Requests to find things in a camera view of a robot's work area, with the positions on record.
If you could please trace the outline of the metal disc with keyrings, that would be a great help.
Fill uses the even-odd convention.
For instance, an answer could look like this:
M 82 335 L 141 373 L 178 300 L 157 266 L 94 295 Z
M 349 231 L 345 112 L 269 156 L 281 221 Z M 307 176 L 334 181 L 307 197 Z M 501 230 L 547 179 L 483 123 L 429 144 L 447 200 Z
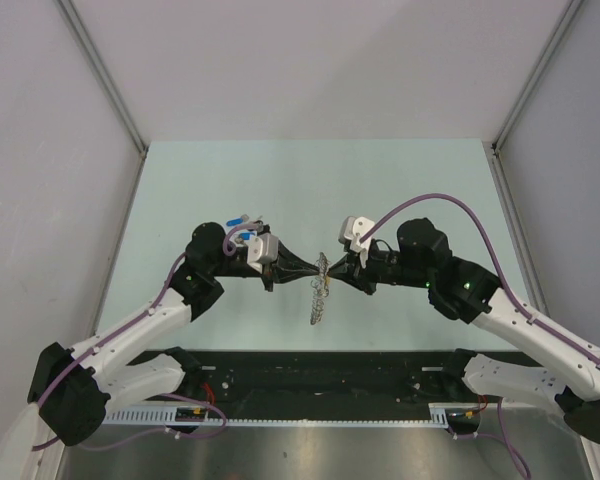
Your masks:
M 315 265 L 318 267 L 319 275 L 314 277 L 311 282 L 312 304 L 310 312 L 310 324 L 312 326 L 320 323 L 324 316 L 325 302 L 329 296 L 329 286 L 325 285 L 325 279 L 328 277 L 329 260 L 323 252 L 319 253 Z

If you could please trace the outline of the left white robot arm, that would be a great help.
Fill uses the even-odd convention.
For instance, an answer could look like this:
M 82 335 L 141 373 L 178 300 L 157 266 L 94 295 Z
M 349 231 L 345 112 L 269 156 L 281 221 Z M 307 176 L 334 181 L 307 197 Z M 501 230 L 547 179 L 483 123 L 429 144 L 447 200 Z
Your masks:
M 199 225 L 154 299 L 101 334 L 68 348 L 54 342 L 40 353 L 27 401 L 56 441 L 76 446 L 107 415 L 147 398 L 194 397 L 201 387 L 199 366 L 183 349 L 133 361 L 153 341 L 206 313 L 224 293 L 220 278 L 257 278 L 271 291 L 317 275 L 316 266 L 293 254 L 262 222 L 234 230 L 248 232 L 248 240 L 234 244 L 222 225 Z

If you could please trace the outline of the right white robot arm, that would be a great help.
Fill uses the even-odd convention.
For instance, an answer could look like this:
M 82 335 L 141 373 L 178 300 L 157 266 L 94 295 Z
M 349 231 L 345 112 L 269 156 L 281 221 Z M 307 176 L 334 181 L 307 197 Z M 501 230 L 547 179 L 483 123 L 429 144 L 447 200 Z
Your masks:
M 524 367 L 458 350 L 441 376 L 449 399 L 509 398 L 561 417 L 600 444 L 600 347 L 510 294 L 486 268 L 455 256 L 430 220 L 404 222 L 395 250 L 378 247 L 370 236 L 374 225 L 365 217 L 344 220 L 339 241 L 346 254 L 330 268 L 331 278 L 368 295 L 379 284 L 424 288 L 438 313 L 505 340 L 536 363 Z

